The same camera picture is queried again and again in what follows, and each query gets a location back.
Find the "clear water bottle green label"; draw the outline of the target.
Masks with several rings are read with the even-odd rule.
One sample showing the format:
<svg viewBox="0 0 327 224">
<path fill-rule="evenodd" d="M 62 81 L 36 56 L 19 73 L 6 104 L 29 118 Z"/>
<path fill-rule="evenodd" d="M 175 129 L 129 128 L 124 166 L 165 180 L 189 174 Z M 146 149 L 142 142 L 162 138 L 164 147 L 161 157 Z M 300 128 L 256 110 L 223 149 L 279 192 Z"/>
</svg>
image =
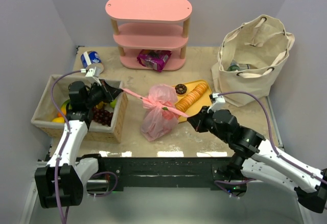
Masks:
<svg viewBox="0 0 327 224">
<path fill-rule="evenodd" d="M 236 60 L 232 60 L 230 63 L 230 66 L 228 67 L 227 71 L 233 72 L 233 71 L 243 71 L 243 70 L 249 70 L 251 69 L 250 64 L 243 64 L 238 63 Z"/>
</svg>

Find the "pink plastic bag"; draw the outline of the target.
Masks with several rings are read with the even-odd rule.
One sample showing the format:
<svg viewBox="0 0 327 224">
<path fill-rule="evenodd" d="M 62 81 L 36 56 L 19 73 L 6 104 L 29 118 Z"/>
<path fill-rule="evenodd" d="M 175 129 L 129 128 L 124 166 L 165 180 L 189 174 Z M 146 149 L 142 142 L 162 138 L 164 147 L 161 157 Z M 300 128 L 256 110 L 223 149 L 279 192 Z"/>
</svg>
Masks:
<svg viewBox="0 0 327 224">
<path fill-rule="evenodd" d="M 123 88 L 123 91 L 142 101 L 146 113 L 141 124 L 141 133 L 150 142 L 170 133 L 177 126 L 179 117 L 190 117 L 176 109 L 177 94 L 171 86 L 154 85 L 146 97 L 127 88 Z"/>
</svg>

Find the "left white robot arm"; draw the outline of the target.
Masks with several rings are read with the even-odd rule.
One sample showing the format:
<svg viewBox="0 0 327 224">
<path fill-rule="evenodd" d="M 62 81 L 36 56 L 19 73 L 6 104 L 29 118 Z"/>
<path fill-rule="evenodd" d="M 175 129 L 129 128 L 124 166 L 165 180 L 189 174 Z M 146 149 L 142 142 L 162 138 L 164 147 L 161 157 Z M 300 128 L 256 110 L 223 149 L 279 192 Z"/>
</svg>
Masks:
<svg viewBox="0 0 327 224">
<path fill-rule="evenodd" d="M 122 91 L 103 79 L 95 81 L 90 88 L 83 81 L 75 81 L 68 86 L 71 108 L 66 113 L 62 137 L 46 166 L 37 168 L 35 172 L 43 208 L 57 207 L 57 200 L 64 207 L 81 203 L 87 181 L 99 170 L 99 156 L 84 156 L 76 161 L 93 119 L 92 109 L 102 101 L 113 101 Z"/>
</svg>

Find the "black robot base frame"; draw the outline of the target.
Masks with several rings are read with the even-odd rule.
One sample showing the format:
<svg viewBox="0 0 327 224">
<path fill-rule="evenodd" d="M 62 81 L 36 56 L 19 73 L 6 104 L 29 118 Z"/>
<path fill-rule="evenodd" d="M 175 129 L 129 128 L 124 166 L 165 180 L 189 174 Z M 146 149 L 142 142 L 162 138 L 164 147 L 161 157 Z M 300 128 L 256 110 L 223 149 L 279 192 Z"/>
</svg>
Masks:
<svg viewBox="0 0 327 224">
<path fill-rule="evenodd" d="M 241 174 L 244 162 L 232 157 L 163 157 L 163 158 L 108 158 L 100 154 L 86 154 L 61 166 L 47 164 L 35 171 L 35 182 L 41 205 L 54 208 L 57 200 L 62 206 L 81 203 L 86 184 L 91 178 L 110 175 L 109 191 L 125 187 L 155 188 L 211 188 L 227 189 L 239 185 L 245 192 L 248 176 Z"/>
</svg>

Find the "cream canvas tote bag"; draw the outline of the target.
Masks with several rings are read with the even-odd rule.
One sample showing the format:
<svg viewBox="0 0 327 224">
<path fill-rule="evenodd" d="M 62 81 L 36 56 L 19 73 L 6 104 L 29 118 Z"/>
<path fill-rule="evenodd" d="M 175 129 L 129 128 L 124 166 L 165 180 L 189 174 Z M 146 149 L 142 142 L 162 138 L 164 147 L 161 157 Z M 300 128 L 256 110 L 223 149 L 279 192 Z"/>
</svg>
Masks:
<svg viewBox="0 0 327 224">
<path fill-rule="evenodd" d="M 237 107 L 267 97 L 286 63 L 295 37 L 274 17 L 260 15 L 229 32 L 223 39 L 211 72 L 215 91 Z M 227 71 L 232 60 L 251 69 Z"/>
</svg>

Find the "purple snack packet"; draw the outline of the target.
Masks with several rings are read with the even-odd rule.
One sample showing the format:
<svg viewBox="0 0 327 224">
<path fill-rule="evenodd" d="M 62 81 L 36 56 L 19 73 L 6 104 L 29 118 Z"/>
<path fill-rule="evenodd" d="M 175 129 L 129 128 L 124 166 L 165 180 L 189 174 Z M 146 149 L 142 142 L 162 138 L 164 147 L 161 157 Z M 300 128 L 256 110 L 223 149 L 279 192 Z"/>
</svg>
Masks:
<svg viewBox="0 0 327 224">
<path fill-rule="evenodd" d="M 137 61 L 144 67 L 162 72 L 171 58 L 172 52 L 168 50 L 141 50 Z"/>
</svg>

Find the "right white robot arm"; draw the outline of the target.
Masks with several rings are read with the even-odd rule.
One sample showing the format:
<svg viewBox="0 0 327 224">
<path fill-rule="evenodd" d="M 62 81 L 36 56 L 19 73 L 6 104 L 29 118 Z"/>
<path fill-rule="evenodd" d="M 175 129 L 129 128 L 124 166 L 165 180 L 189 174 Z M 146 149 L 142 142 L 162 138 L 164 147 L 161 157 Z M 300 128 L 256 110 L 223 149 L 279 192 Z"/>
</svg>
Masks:
<svg viewBox="0 0 327 224">
<path fill-rule="evenodd" d="M 281 151 L 260 133 L 240 125 L 226 109 L 212 111 L 204 106 L 187 121 L 197 132 L 210 132 L 234 151 L 230 162 L 218 172 L 282 187 L 295 193 L 308 210 L 325 210 L 326 170 L 313 168 Z"/>
</svg>

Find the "dark red grapes bunch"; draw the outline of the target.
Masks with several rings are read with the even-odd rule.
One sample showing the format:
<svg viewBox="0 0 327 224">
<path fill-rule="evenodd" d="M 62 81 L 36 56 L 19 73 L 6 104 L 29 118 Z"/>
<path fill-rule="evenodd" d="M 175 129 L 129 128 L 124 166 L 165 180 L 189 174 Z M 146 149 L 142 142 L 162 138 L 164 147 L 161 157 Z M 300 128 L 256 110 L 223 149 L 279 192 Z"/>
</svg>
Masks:
<svg viewBox="0 0 327 224">
<path fill-rule="evenodd" d="M 104 125 L 104 126 L 108 126 L 110 127 L 111 126 L 111 121 L 112 121 L 112 118 L 113 118 L 113 112 L 110 112 L 104 108 L 97 108 L 97 107 L 94 107 L 92 109 L 93 111 L 93 118 L 92 120 L 96 123 L 99 123 L 101 125 Z"/>
</svg>

